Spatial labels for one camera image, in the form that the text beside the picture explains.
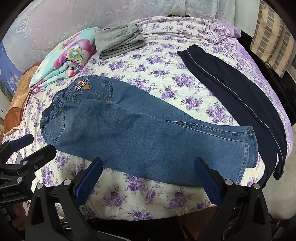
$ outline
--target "folded blanket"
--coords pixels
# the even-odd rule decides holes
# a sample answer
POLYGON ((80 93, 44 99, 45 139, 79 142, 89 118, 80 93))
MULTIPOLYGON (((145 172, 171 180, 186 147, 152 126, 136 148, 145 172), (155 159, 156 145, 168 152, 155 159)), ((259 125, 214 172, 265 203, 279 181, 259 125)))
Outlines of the folded blanket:
POLYGON ((99 28, 84 29, 59 43, 42 61, 34 74, 30 87, 33 92, 49 84, 74 76, 83 69, 95 45, 95 31, 99 28))
POLYGON ((4 118, 4 135, 8 136, 20 128, 24 110, 26 109, 28 99, 32 93, 29 83, 36 72, 40 63, 34 64, 31 68, 26 70, 20 78, 17 91, 9 105, 4 118))
POLYGON ((112 58, 145 44, 144 37, 135 23, 96 31, 96 51, 100 58, 112 58))

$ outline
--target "wall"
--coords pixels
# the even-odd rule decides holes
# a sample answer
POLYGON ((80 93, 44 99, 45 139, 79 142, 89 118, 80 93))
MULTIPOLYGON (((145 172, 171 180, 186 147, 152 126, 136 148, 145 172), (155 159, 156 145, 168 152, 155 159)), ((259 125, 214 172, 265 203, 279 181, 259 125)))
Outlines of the wall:
POLYGON ((10 105, 9 100, 7 97, 3 94, 2 91, 0 91, 0 118, 4 120, 6 111, 10 105))
POLYGON ((234 25, 252 36, 255 33, 260 0, 235 0, 234 25))

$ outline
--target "metal screw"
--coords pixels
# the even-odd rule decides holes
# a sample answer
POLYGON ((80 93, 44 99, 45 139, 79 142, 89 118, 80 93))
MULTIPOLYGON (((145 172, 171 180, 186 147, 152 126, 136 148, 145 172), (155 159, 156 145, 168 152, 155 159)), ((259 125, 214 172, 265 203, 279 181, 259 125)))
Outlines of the metal screw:
POLYGON ((259 188, 260 188, 260 185, 259 185, 258 183, 254 183, 254 184, 253 184, 253 187, 254 187, 255 189, 259 189, 259 188))
POLYGON ((17 183, 20 183, 22 181, 22 177, 17 178, 17 183))
POLYGON ((65 181, 64 181, 64 185, 65 186, 68 186, 68 185, 70 185, 71 184, 71 180, 70 179, 66 179, 65 181))
POLYGON ((226 179, 226 180, 225 180, 225 183, 226 183, 227 185, 231 186, 231 185, 233 184, 233 181, 230 180, 230 179, 226 179))
POLYGON ((36 187, 37 187, 37 189, 41 189, 43 187, 43 184, 42 183, 38 183, 36 187))

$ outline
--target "jeans back pocket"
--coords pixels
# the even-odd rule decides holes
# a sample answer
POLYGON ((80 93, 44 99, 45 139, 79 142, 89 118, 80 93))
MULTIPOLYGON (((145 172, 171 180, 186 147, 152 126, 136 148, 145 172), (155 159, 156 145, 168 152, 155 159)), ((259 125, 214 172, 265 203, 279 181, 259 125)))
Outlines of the jeans back pocket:
POLYGON ((59 136, 62 134, 65 128, 65 115, 66 112, 63 109, 55 111, 52 113, 53 117, 49 116, 41 119, 41 131, 44 135, 46 135, 53 142, 56 142, 59 136))
POLYGON ((82 88, 73 88, 72 101, 80 104, 84 99, 99 99, 112 102, 113 84, 101 76, 84 76, 77 81, 85 81, 82 88))

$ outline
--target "purple floral bedsheet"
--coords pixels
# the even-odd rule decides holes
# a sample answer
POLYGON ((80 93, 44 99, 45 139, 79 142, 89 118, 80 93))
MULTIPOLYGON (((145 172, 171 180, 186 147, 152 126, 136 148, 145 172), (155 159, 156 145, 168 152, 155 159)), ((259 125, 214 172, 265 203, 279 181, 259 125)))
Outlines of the purple floral bedsheet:
MULTIPOLYGON (((136 22, 143 28, 146 46, 107 60, 100 60, 94 54, 79 76, 92 74, 125 81, 196 119, 237 126, 225 107, 188 71, 176 53, 197 44, 241 71, 264 91, 284 123, 288 154, 291 152, 293 136, 289 119, 275 92, 237 41, 240 30, 218 20, 209 22, 187 17, 151 17, 136 22)), ((23 157, 45 146, 39 126, 42 111, 50 105, 54 94, 76 77, 53 83, 31 96, 22 127, 4 137, 4 141, 31 133, 35 139, 32 145, 20 151, 23 157)), ((16 156, 17 153, 13 154, 9 163, 14 163, 16 156)), ((32 190, 40 182, 46 186, 58 185, 66 178, 73 178, 89 164, 88 160, 58 151, 54 160, 36 172, 32 190)), ((241 185, 250 186, 262 177, 263 172, 264 163, 258 156, 257 166, 246 169, 241 185)), ((160 183, 105 168, 81 211, 86 217, 145 220, 182 215, 210 206, 213 205, 202 188, 160 183)), ((57 210, 63 216, 60 205, 57 210)))

